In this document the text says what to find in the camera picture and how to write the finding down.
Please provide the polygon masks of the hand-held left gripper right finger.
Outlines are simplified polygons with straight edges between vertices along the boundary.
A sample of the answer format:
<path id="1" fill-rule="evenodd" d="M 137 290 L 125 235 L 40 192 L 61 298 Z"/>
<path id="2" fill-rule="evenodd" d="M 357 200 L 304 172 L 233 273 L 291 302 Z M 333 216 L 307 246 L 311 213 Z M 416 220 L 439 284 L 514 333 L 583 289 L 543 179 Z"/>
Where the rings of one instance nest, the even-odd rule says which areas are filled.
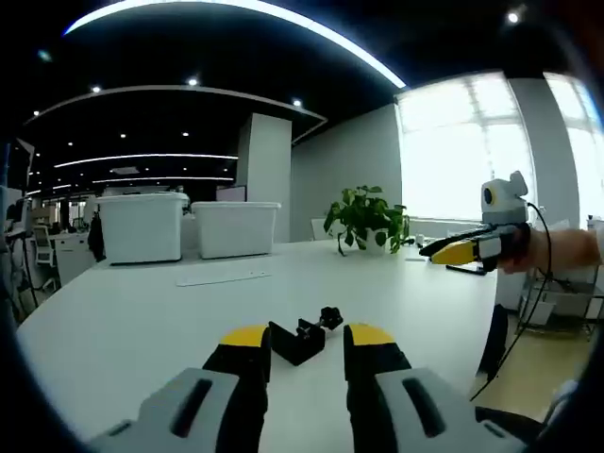
<path id="1" fill-rule="evenodd" d="M 523 452 L 506 429 L 476 418 L 463 394 L 413 368 L 379 327 L 344 327 L 346 407 L 356 452 Z"/>

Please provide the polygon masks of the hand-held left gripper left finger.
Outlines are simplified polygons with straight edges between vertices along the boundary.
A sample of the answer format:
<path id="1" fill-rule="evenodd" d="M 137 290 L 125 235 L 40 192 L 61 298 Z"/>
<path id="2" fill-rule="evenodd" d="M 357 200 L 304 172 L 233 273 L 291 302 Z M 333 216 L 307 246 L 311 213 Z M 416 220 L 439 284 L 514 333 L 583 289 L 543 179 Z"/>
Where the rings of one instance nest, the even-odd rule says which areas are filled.
<path id="1" fill-rule="evenodd" d="M 149 395 L 138 418 L 89 442 L 93 452 L 257 452 L 268 410 L 271 330 L 240 327 L 201 368 L 187 368 Z"/>

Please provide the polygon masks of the person's right hand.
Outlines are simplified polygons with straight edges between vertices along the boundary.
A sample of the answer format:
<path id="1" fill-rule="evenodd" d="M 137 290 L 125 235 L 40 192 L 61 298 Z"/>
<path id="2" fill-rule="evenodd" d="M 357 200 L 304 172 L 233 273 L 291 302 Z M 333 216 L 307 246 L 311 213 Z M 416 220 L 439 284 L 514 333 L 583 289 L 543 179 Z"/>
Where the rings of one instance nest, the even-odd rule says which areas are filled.
<path id="1" fill-rule="evenodd" d="M 526 272 L 532 264 L 531 227 L 524 223 L 513 231 L 500 236 L 501 252 L 497 258 L 497 268 L 506 274 Z"/>

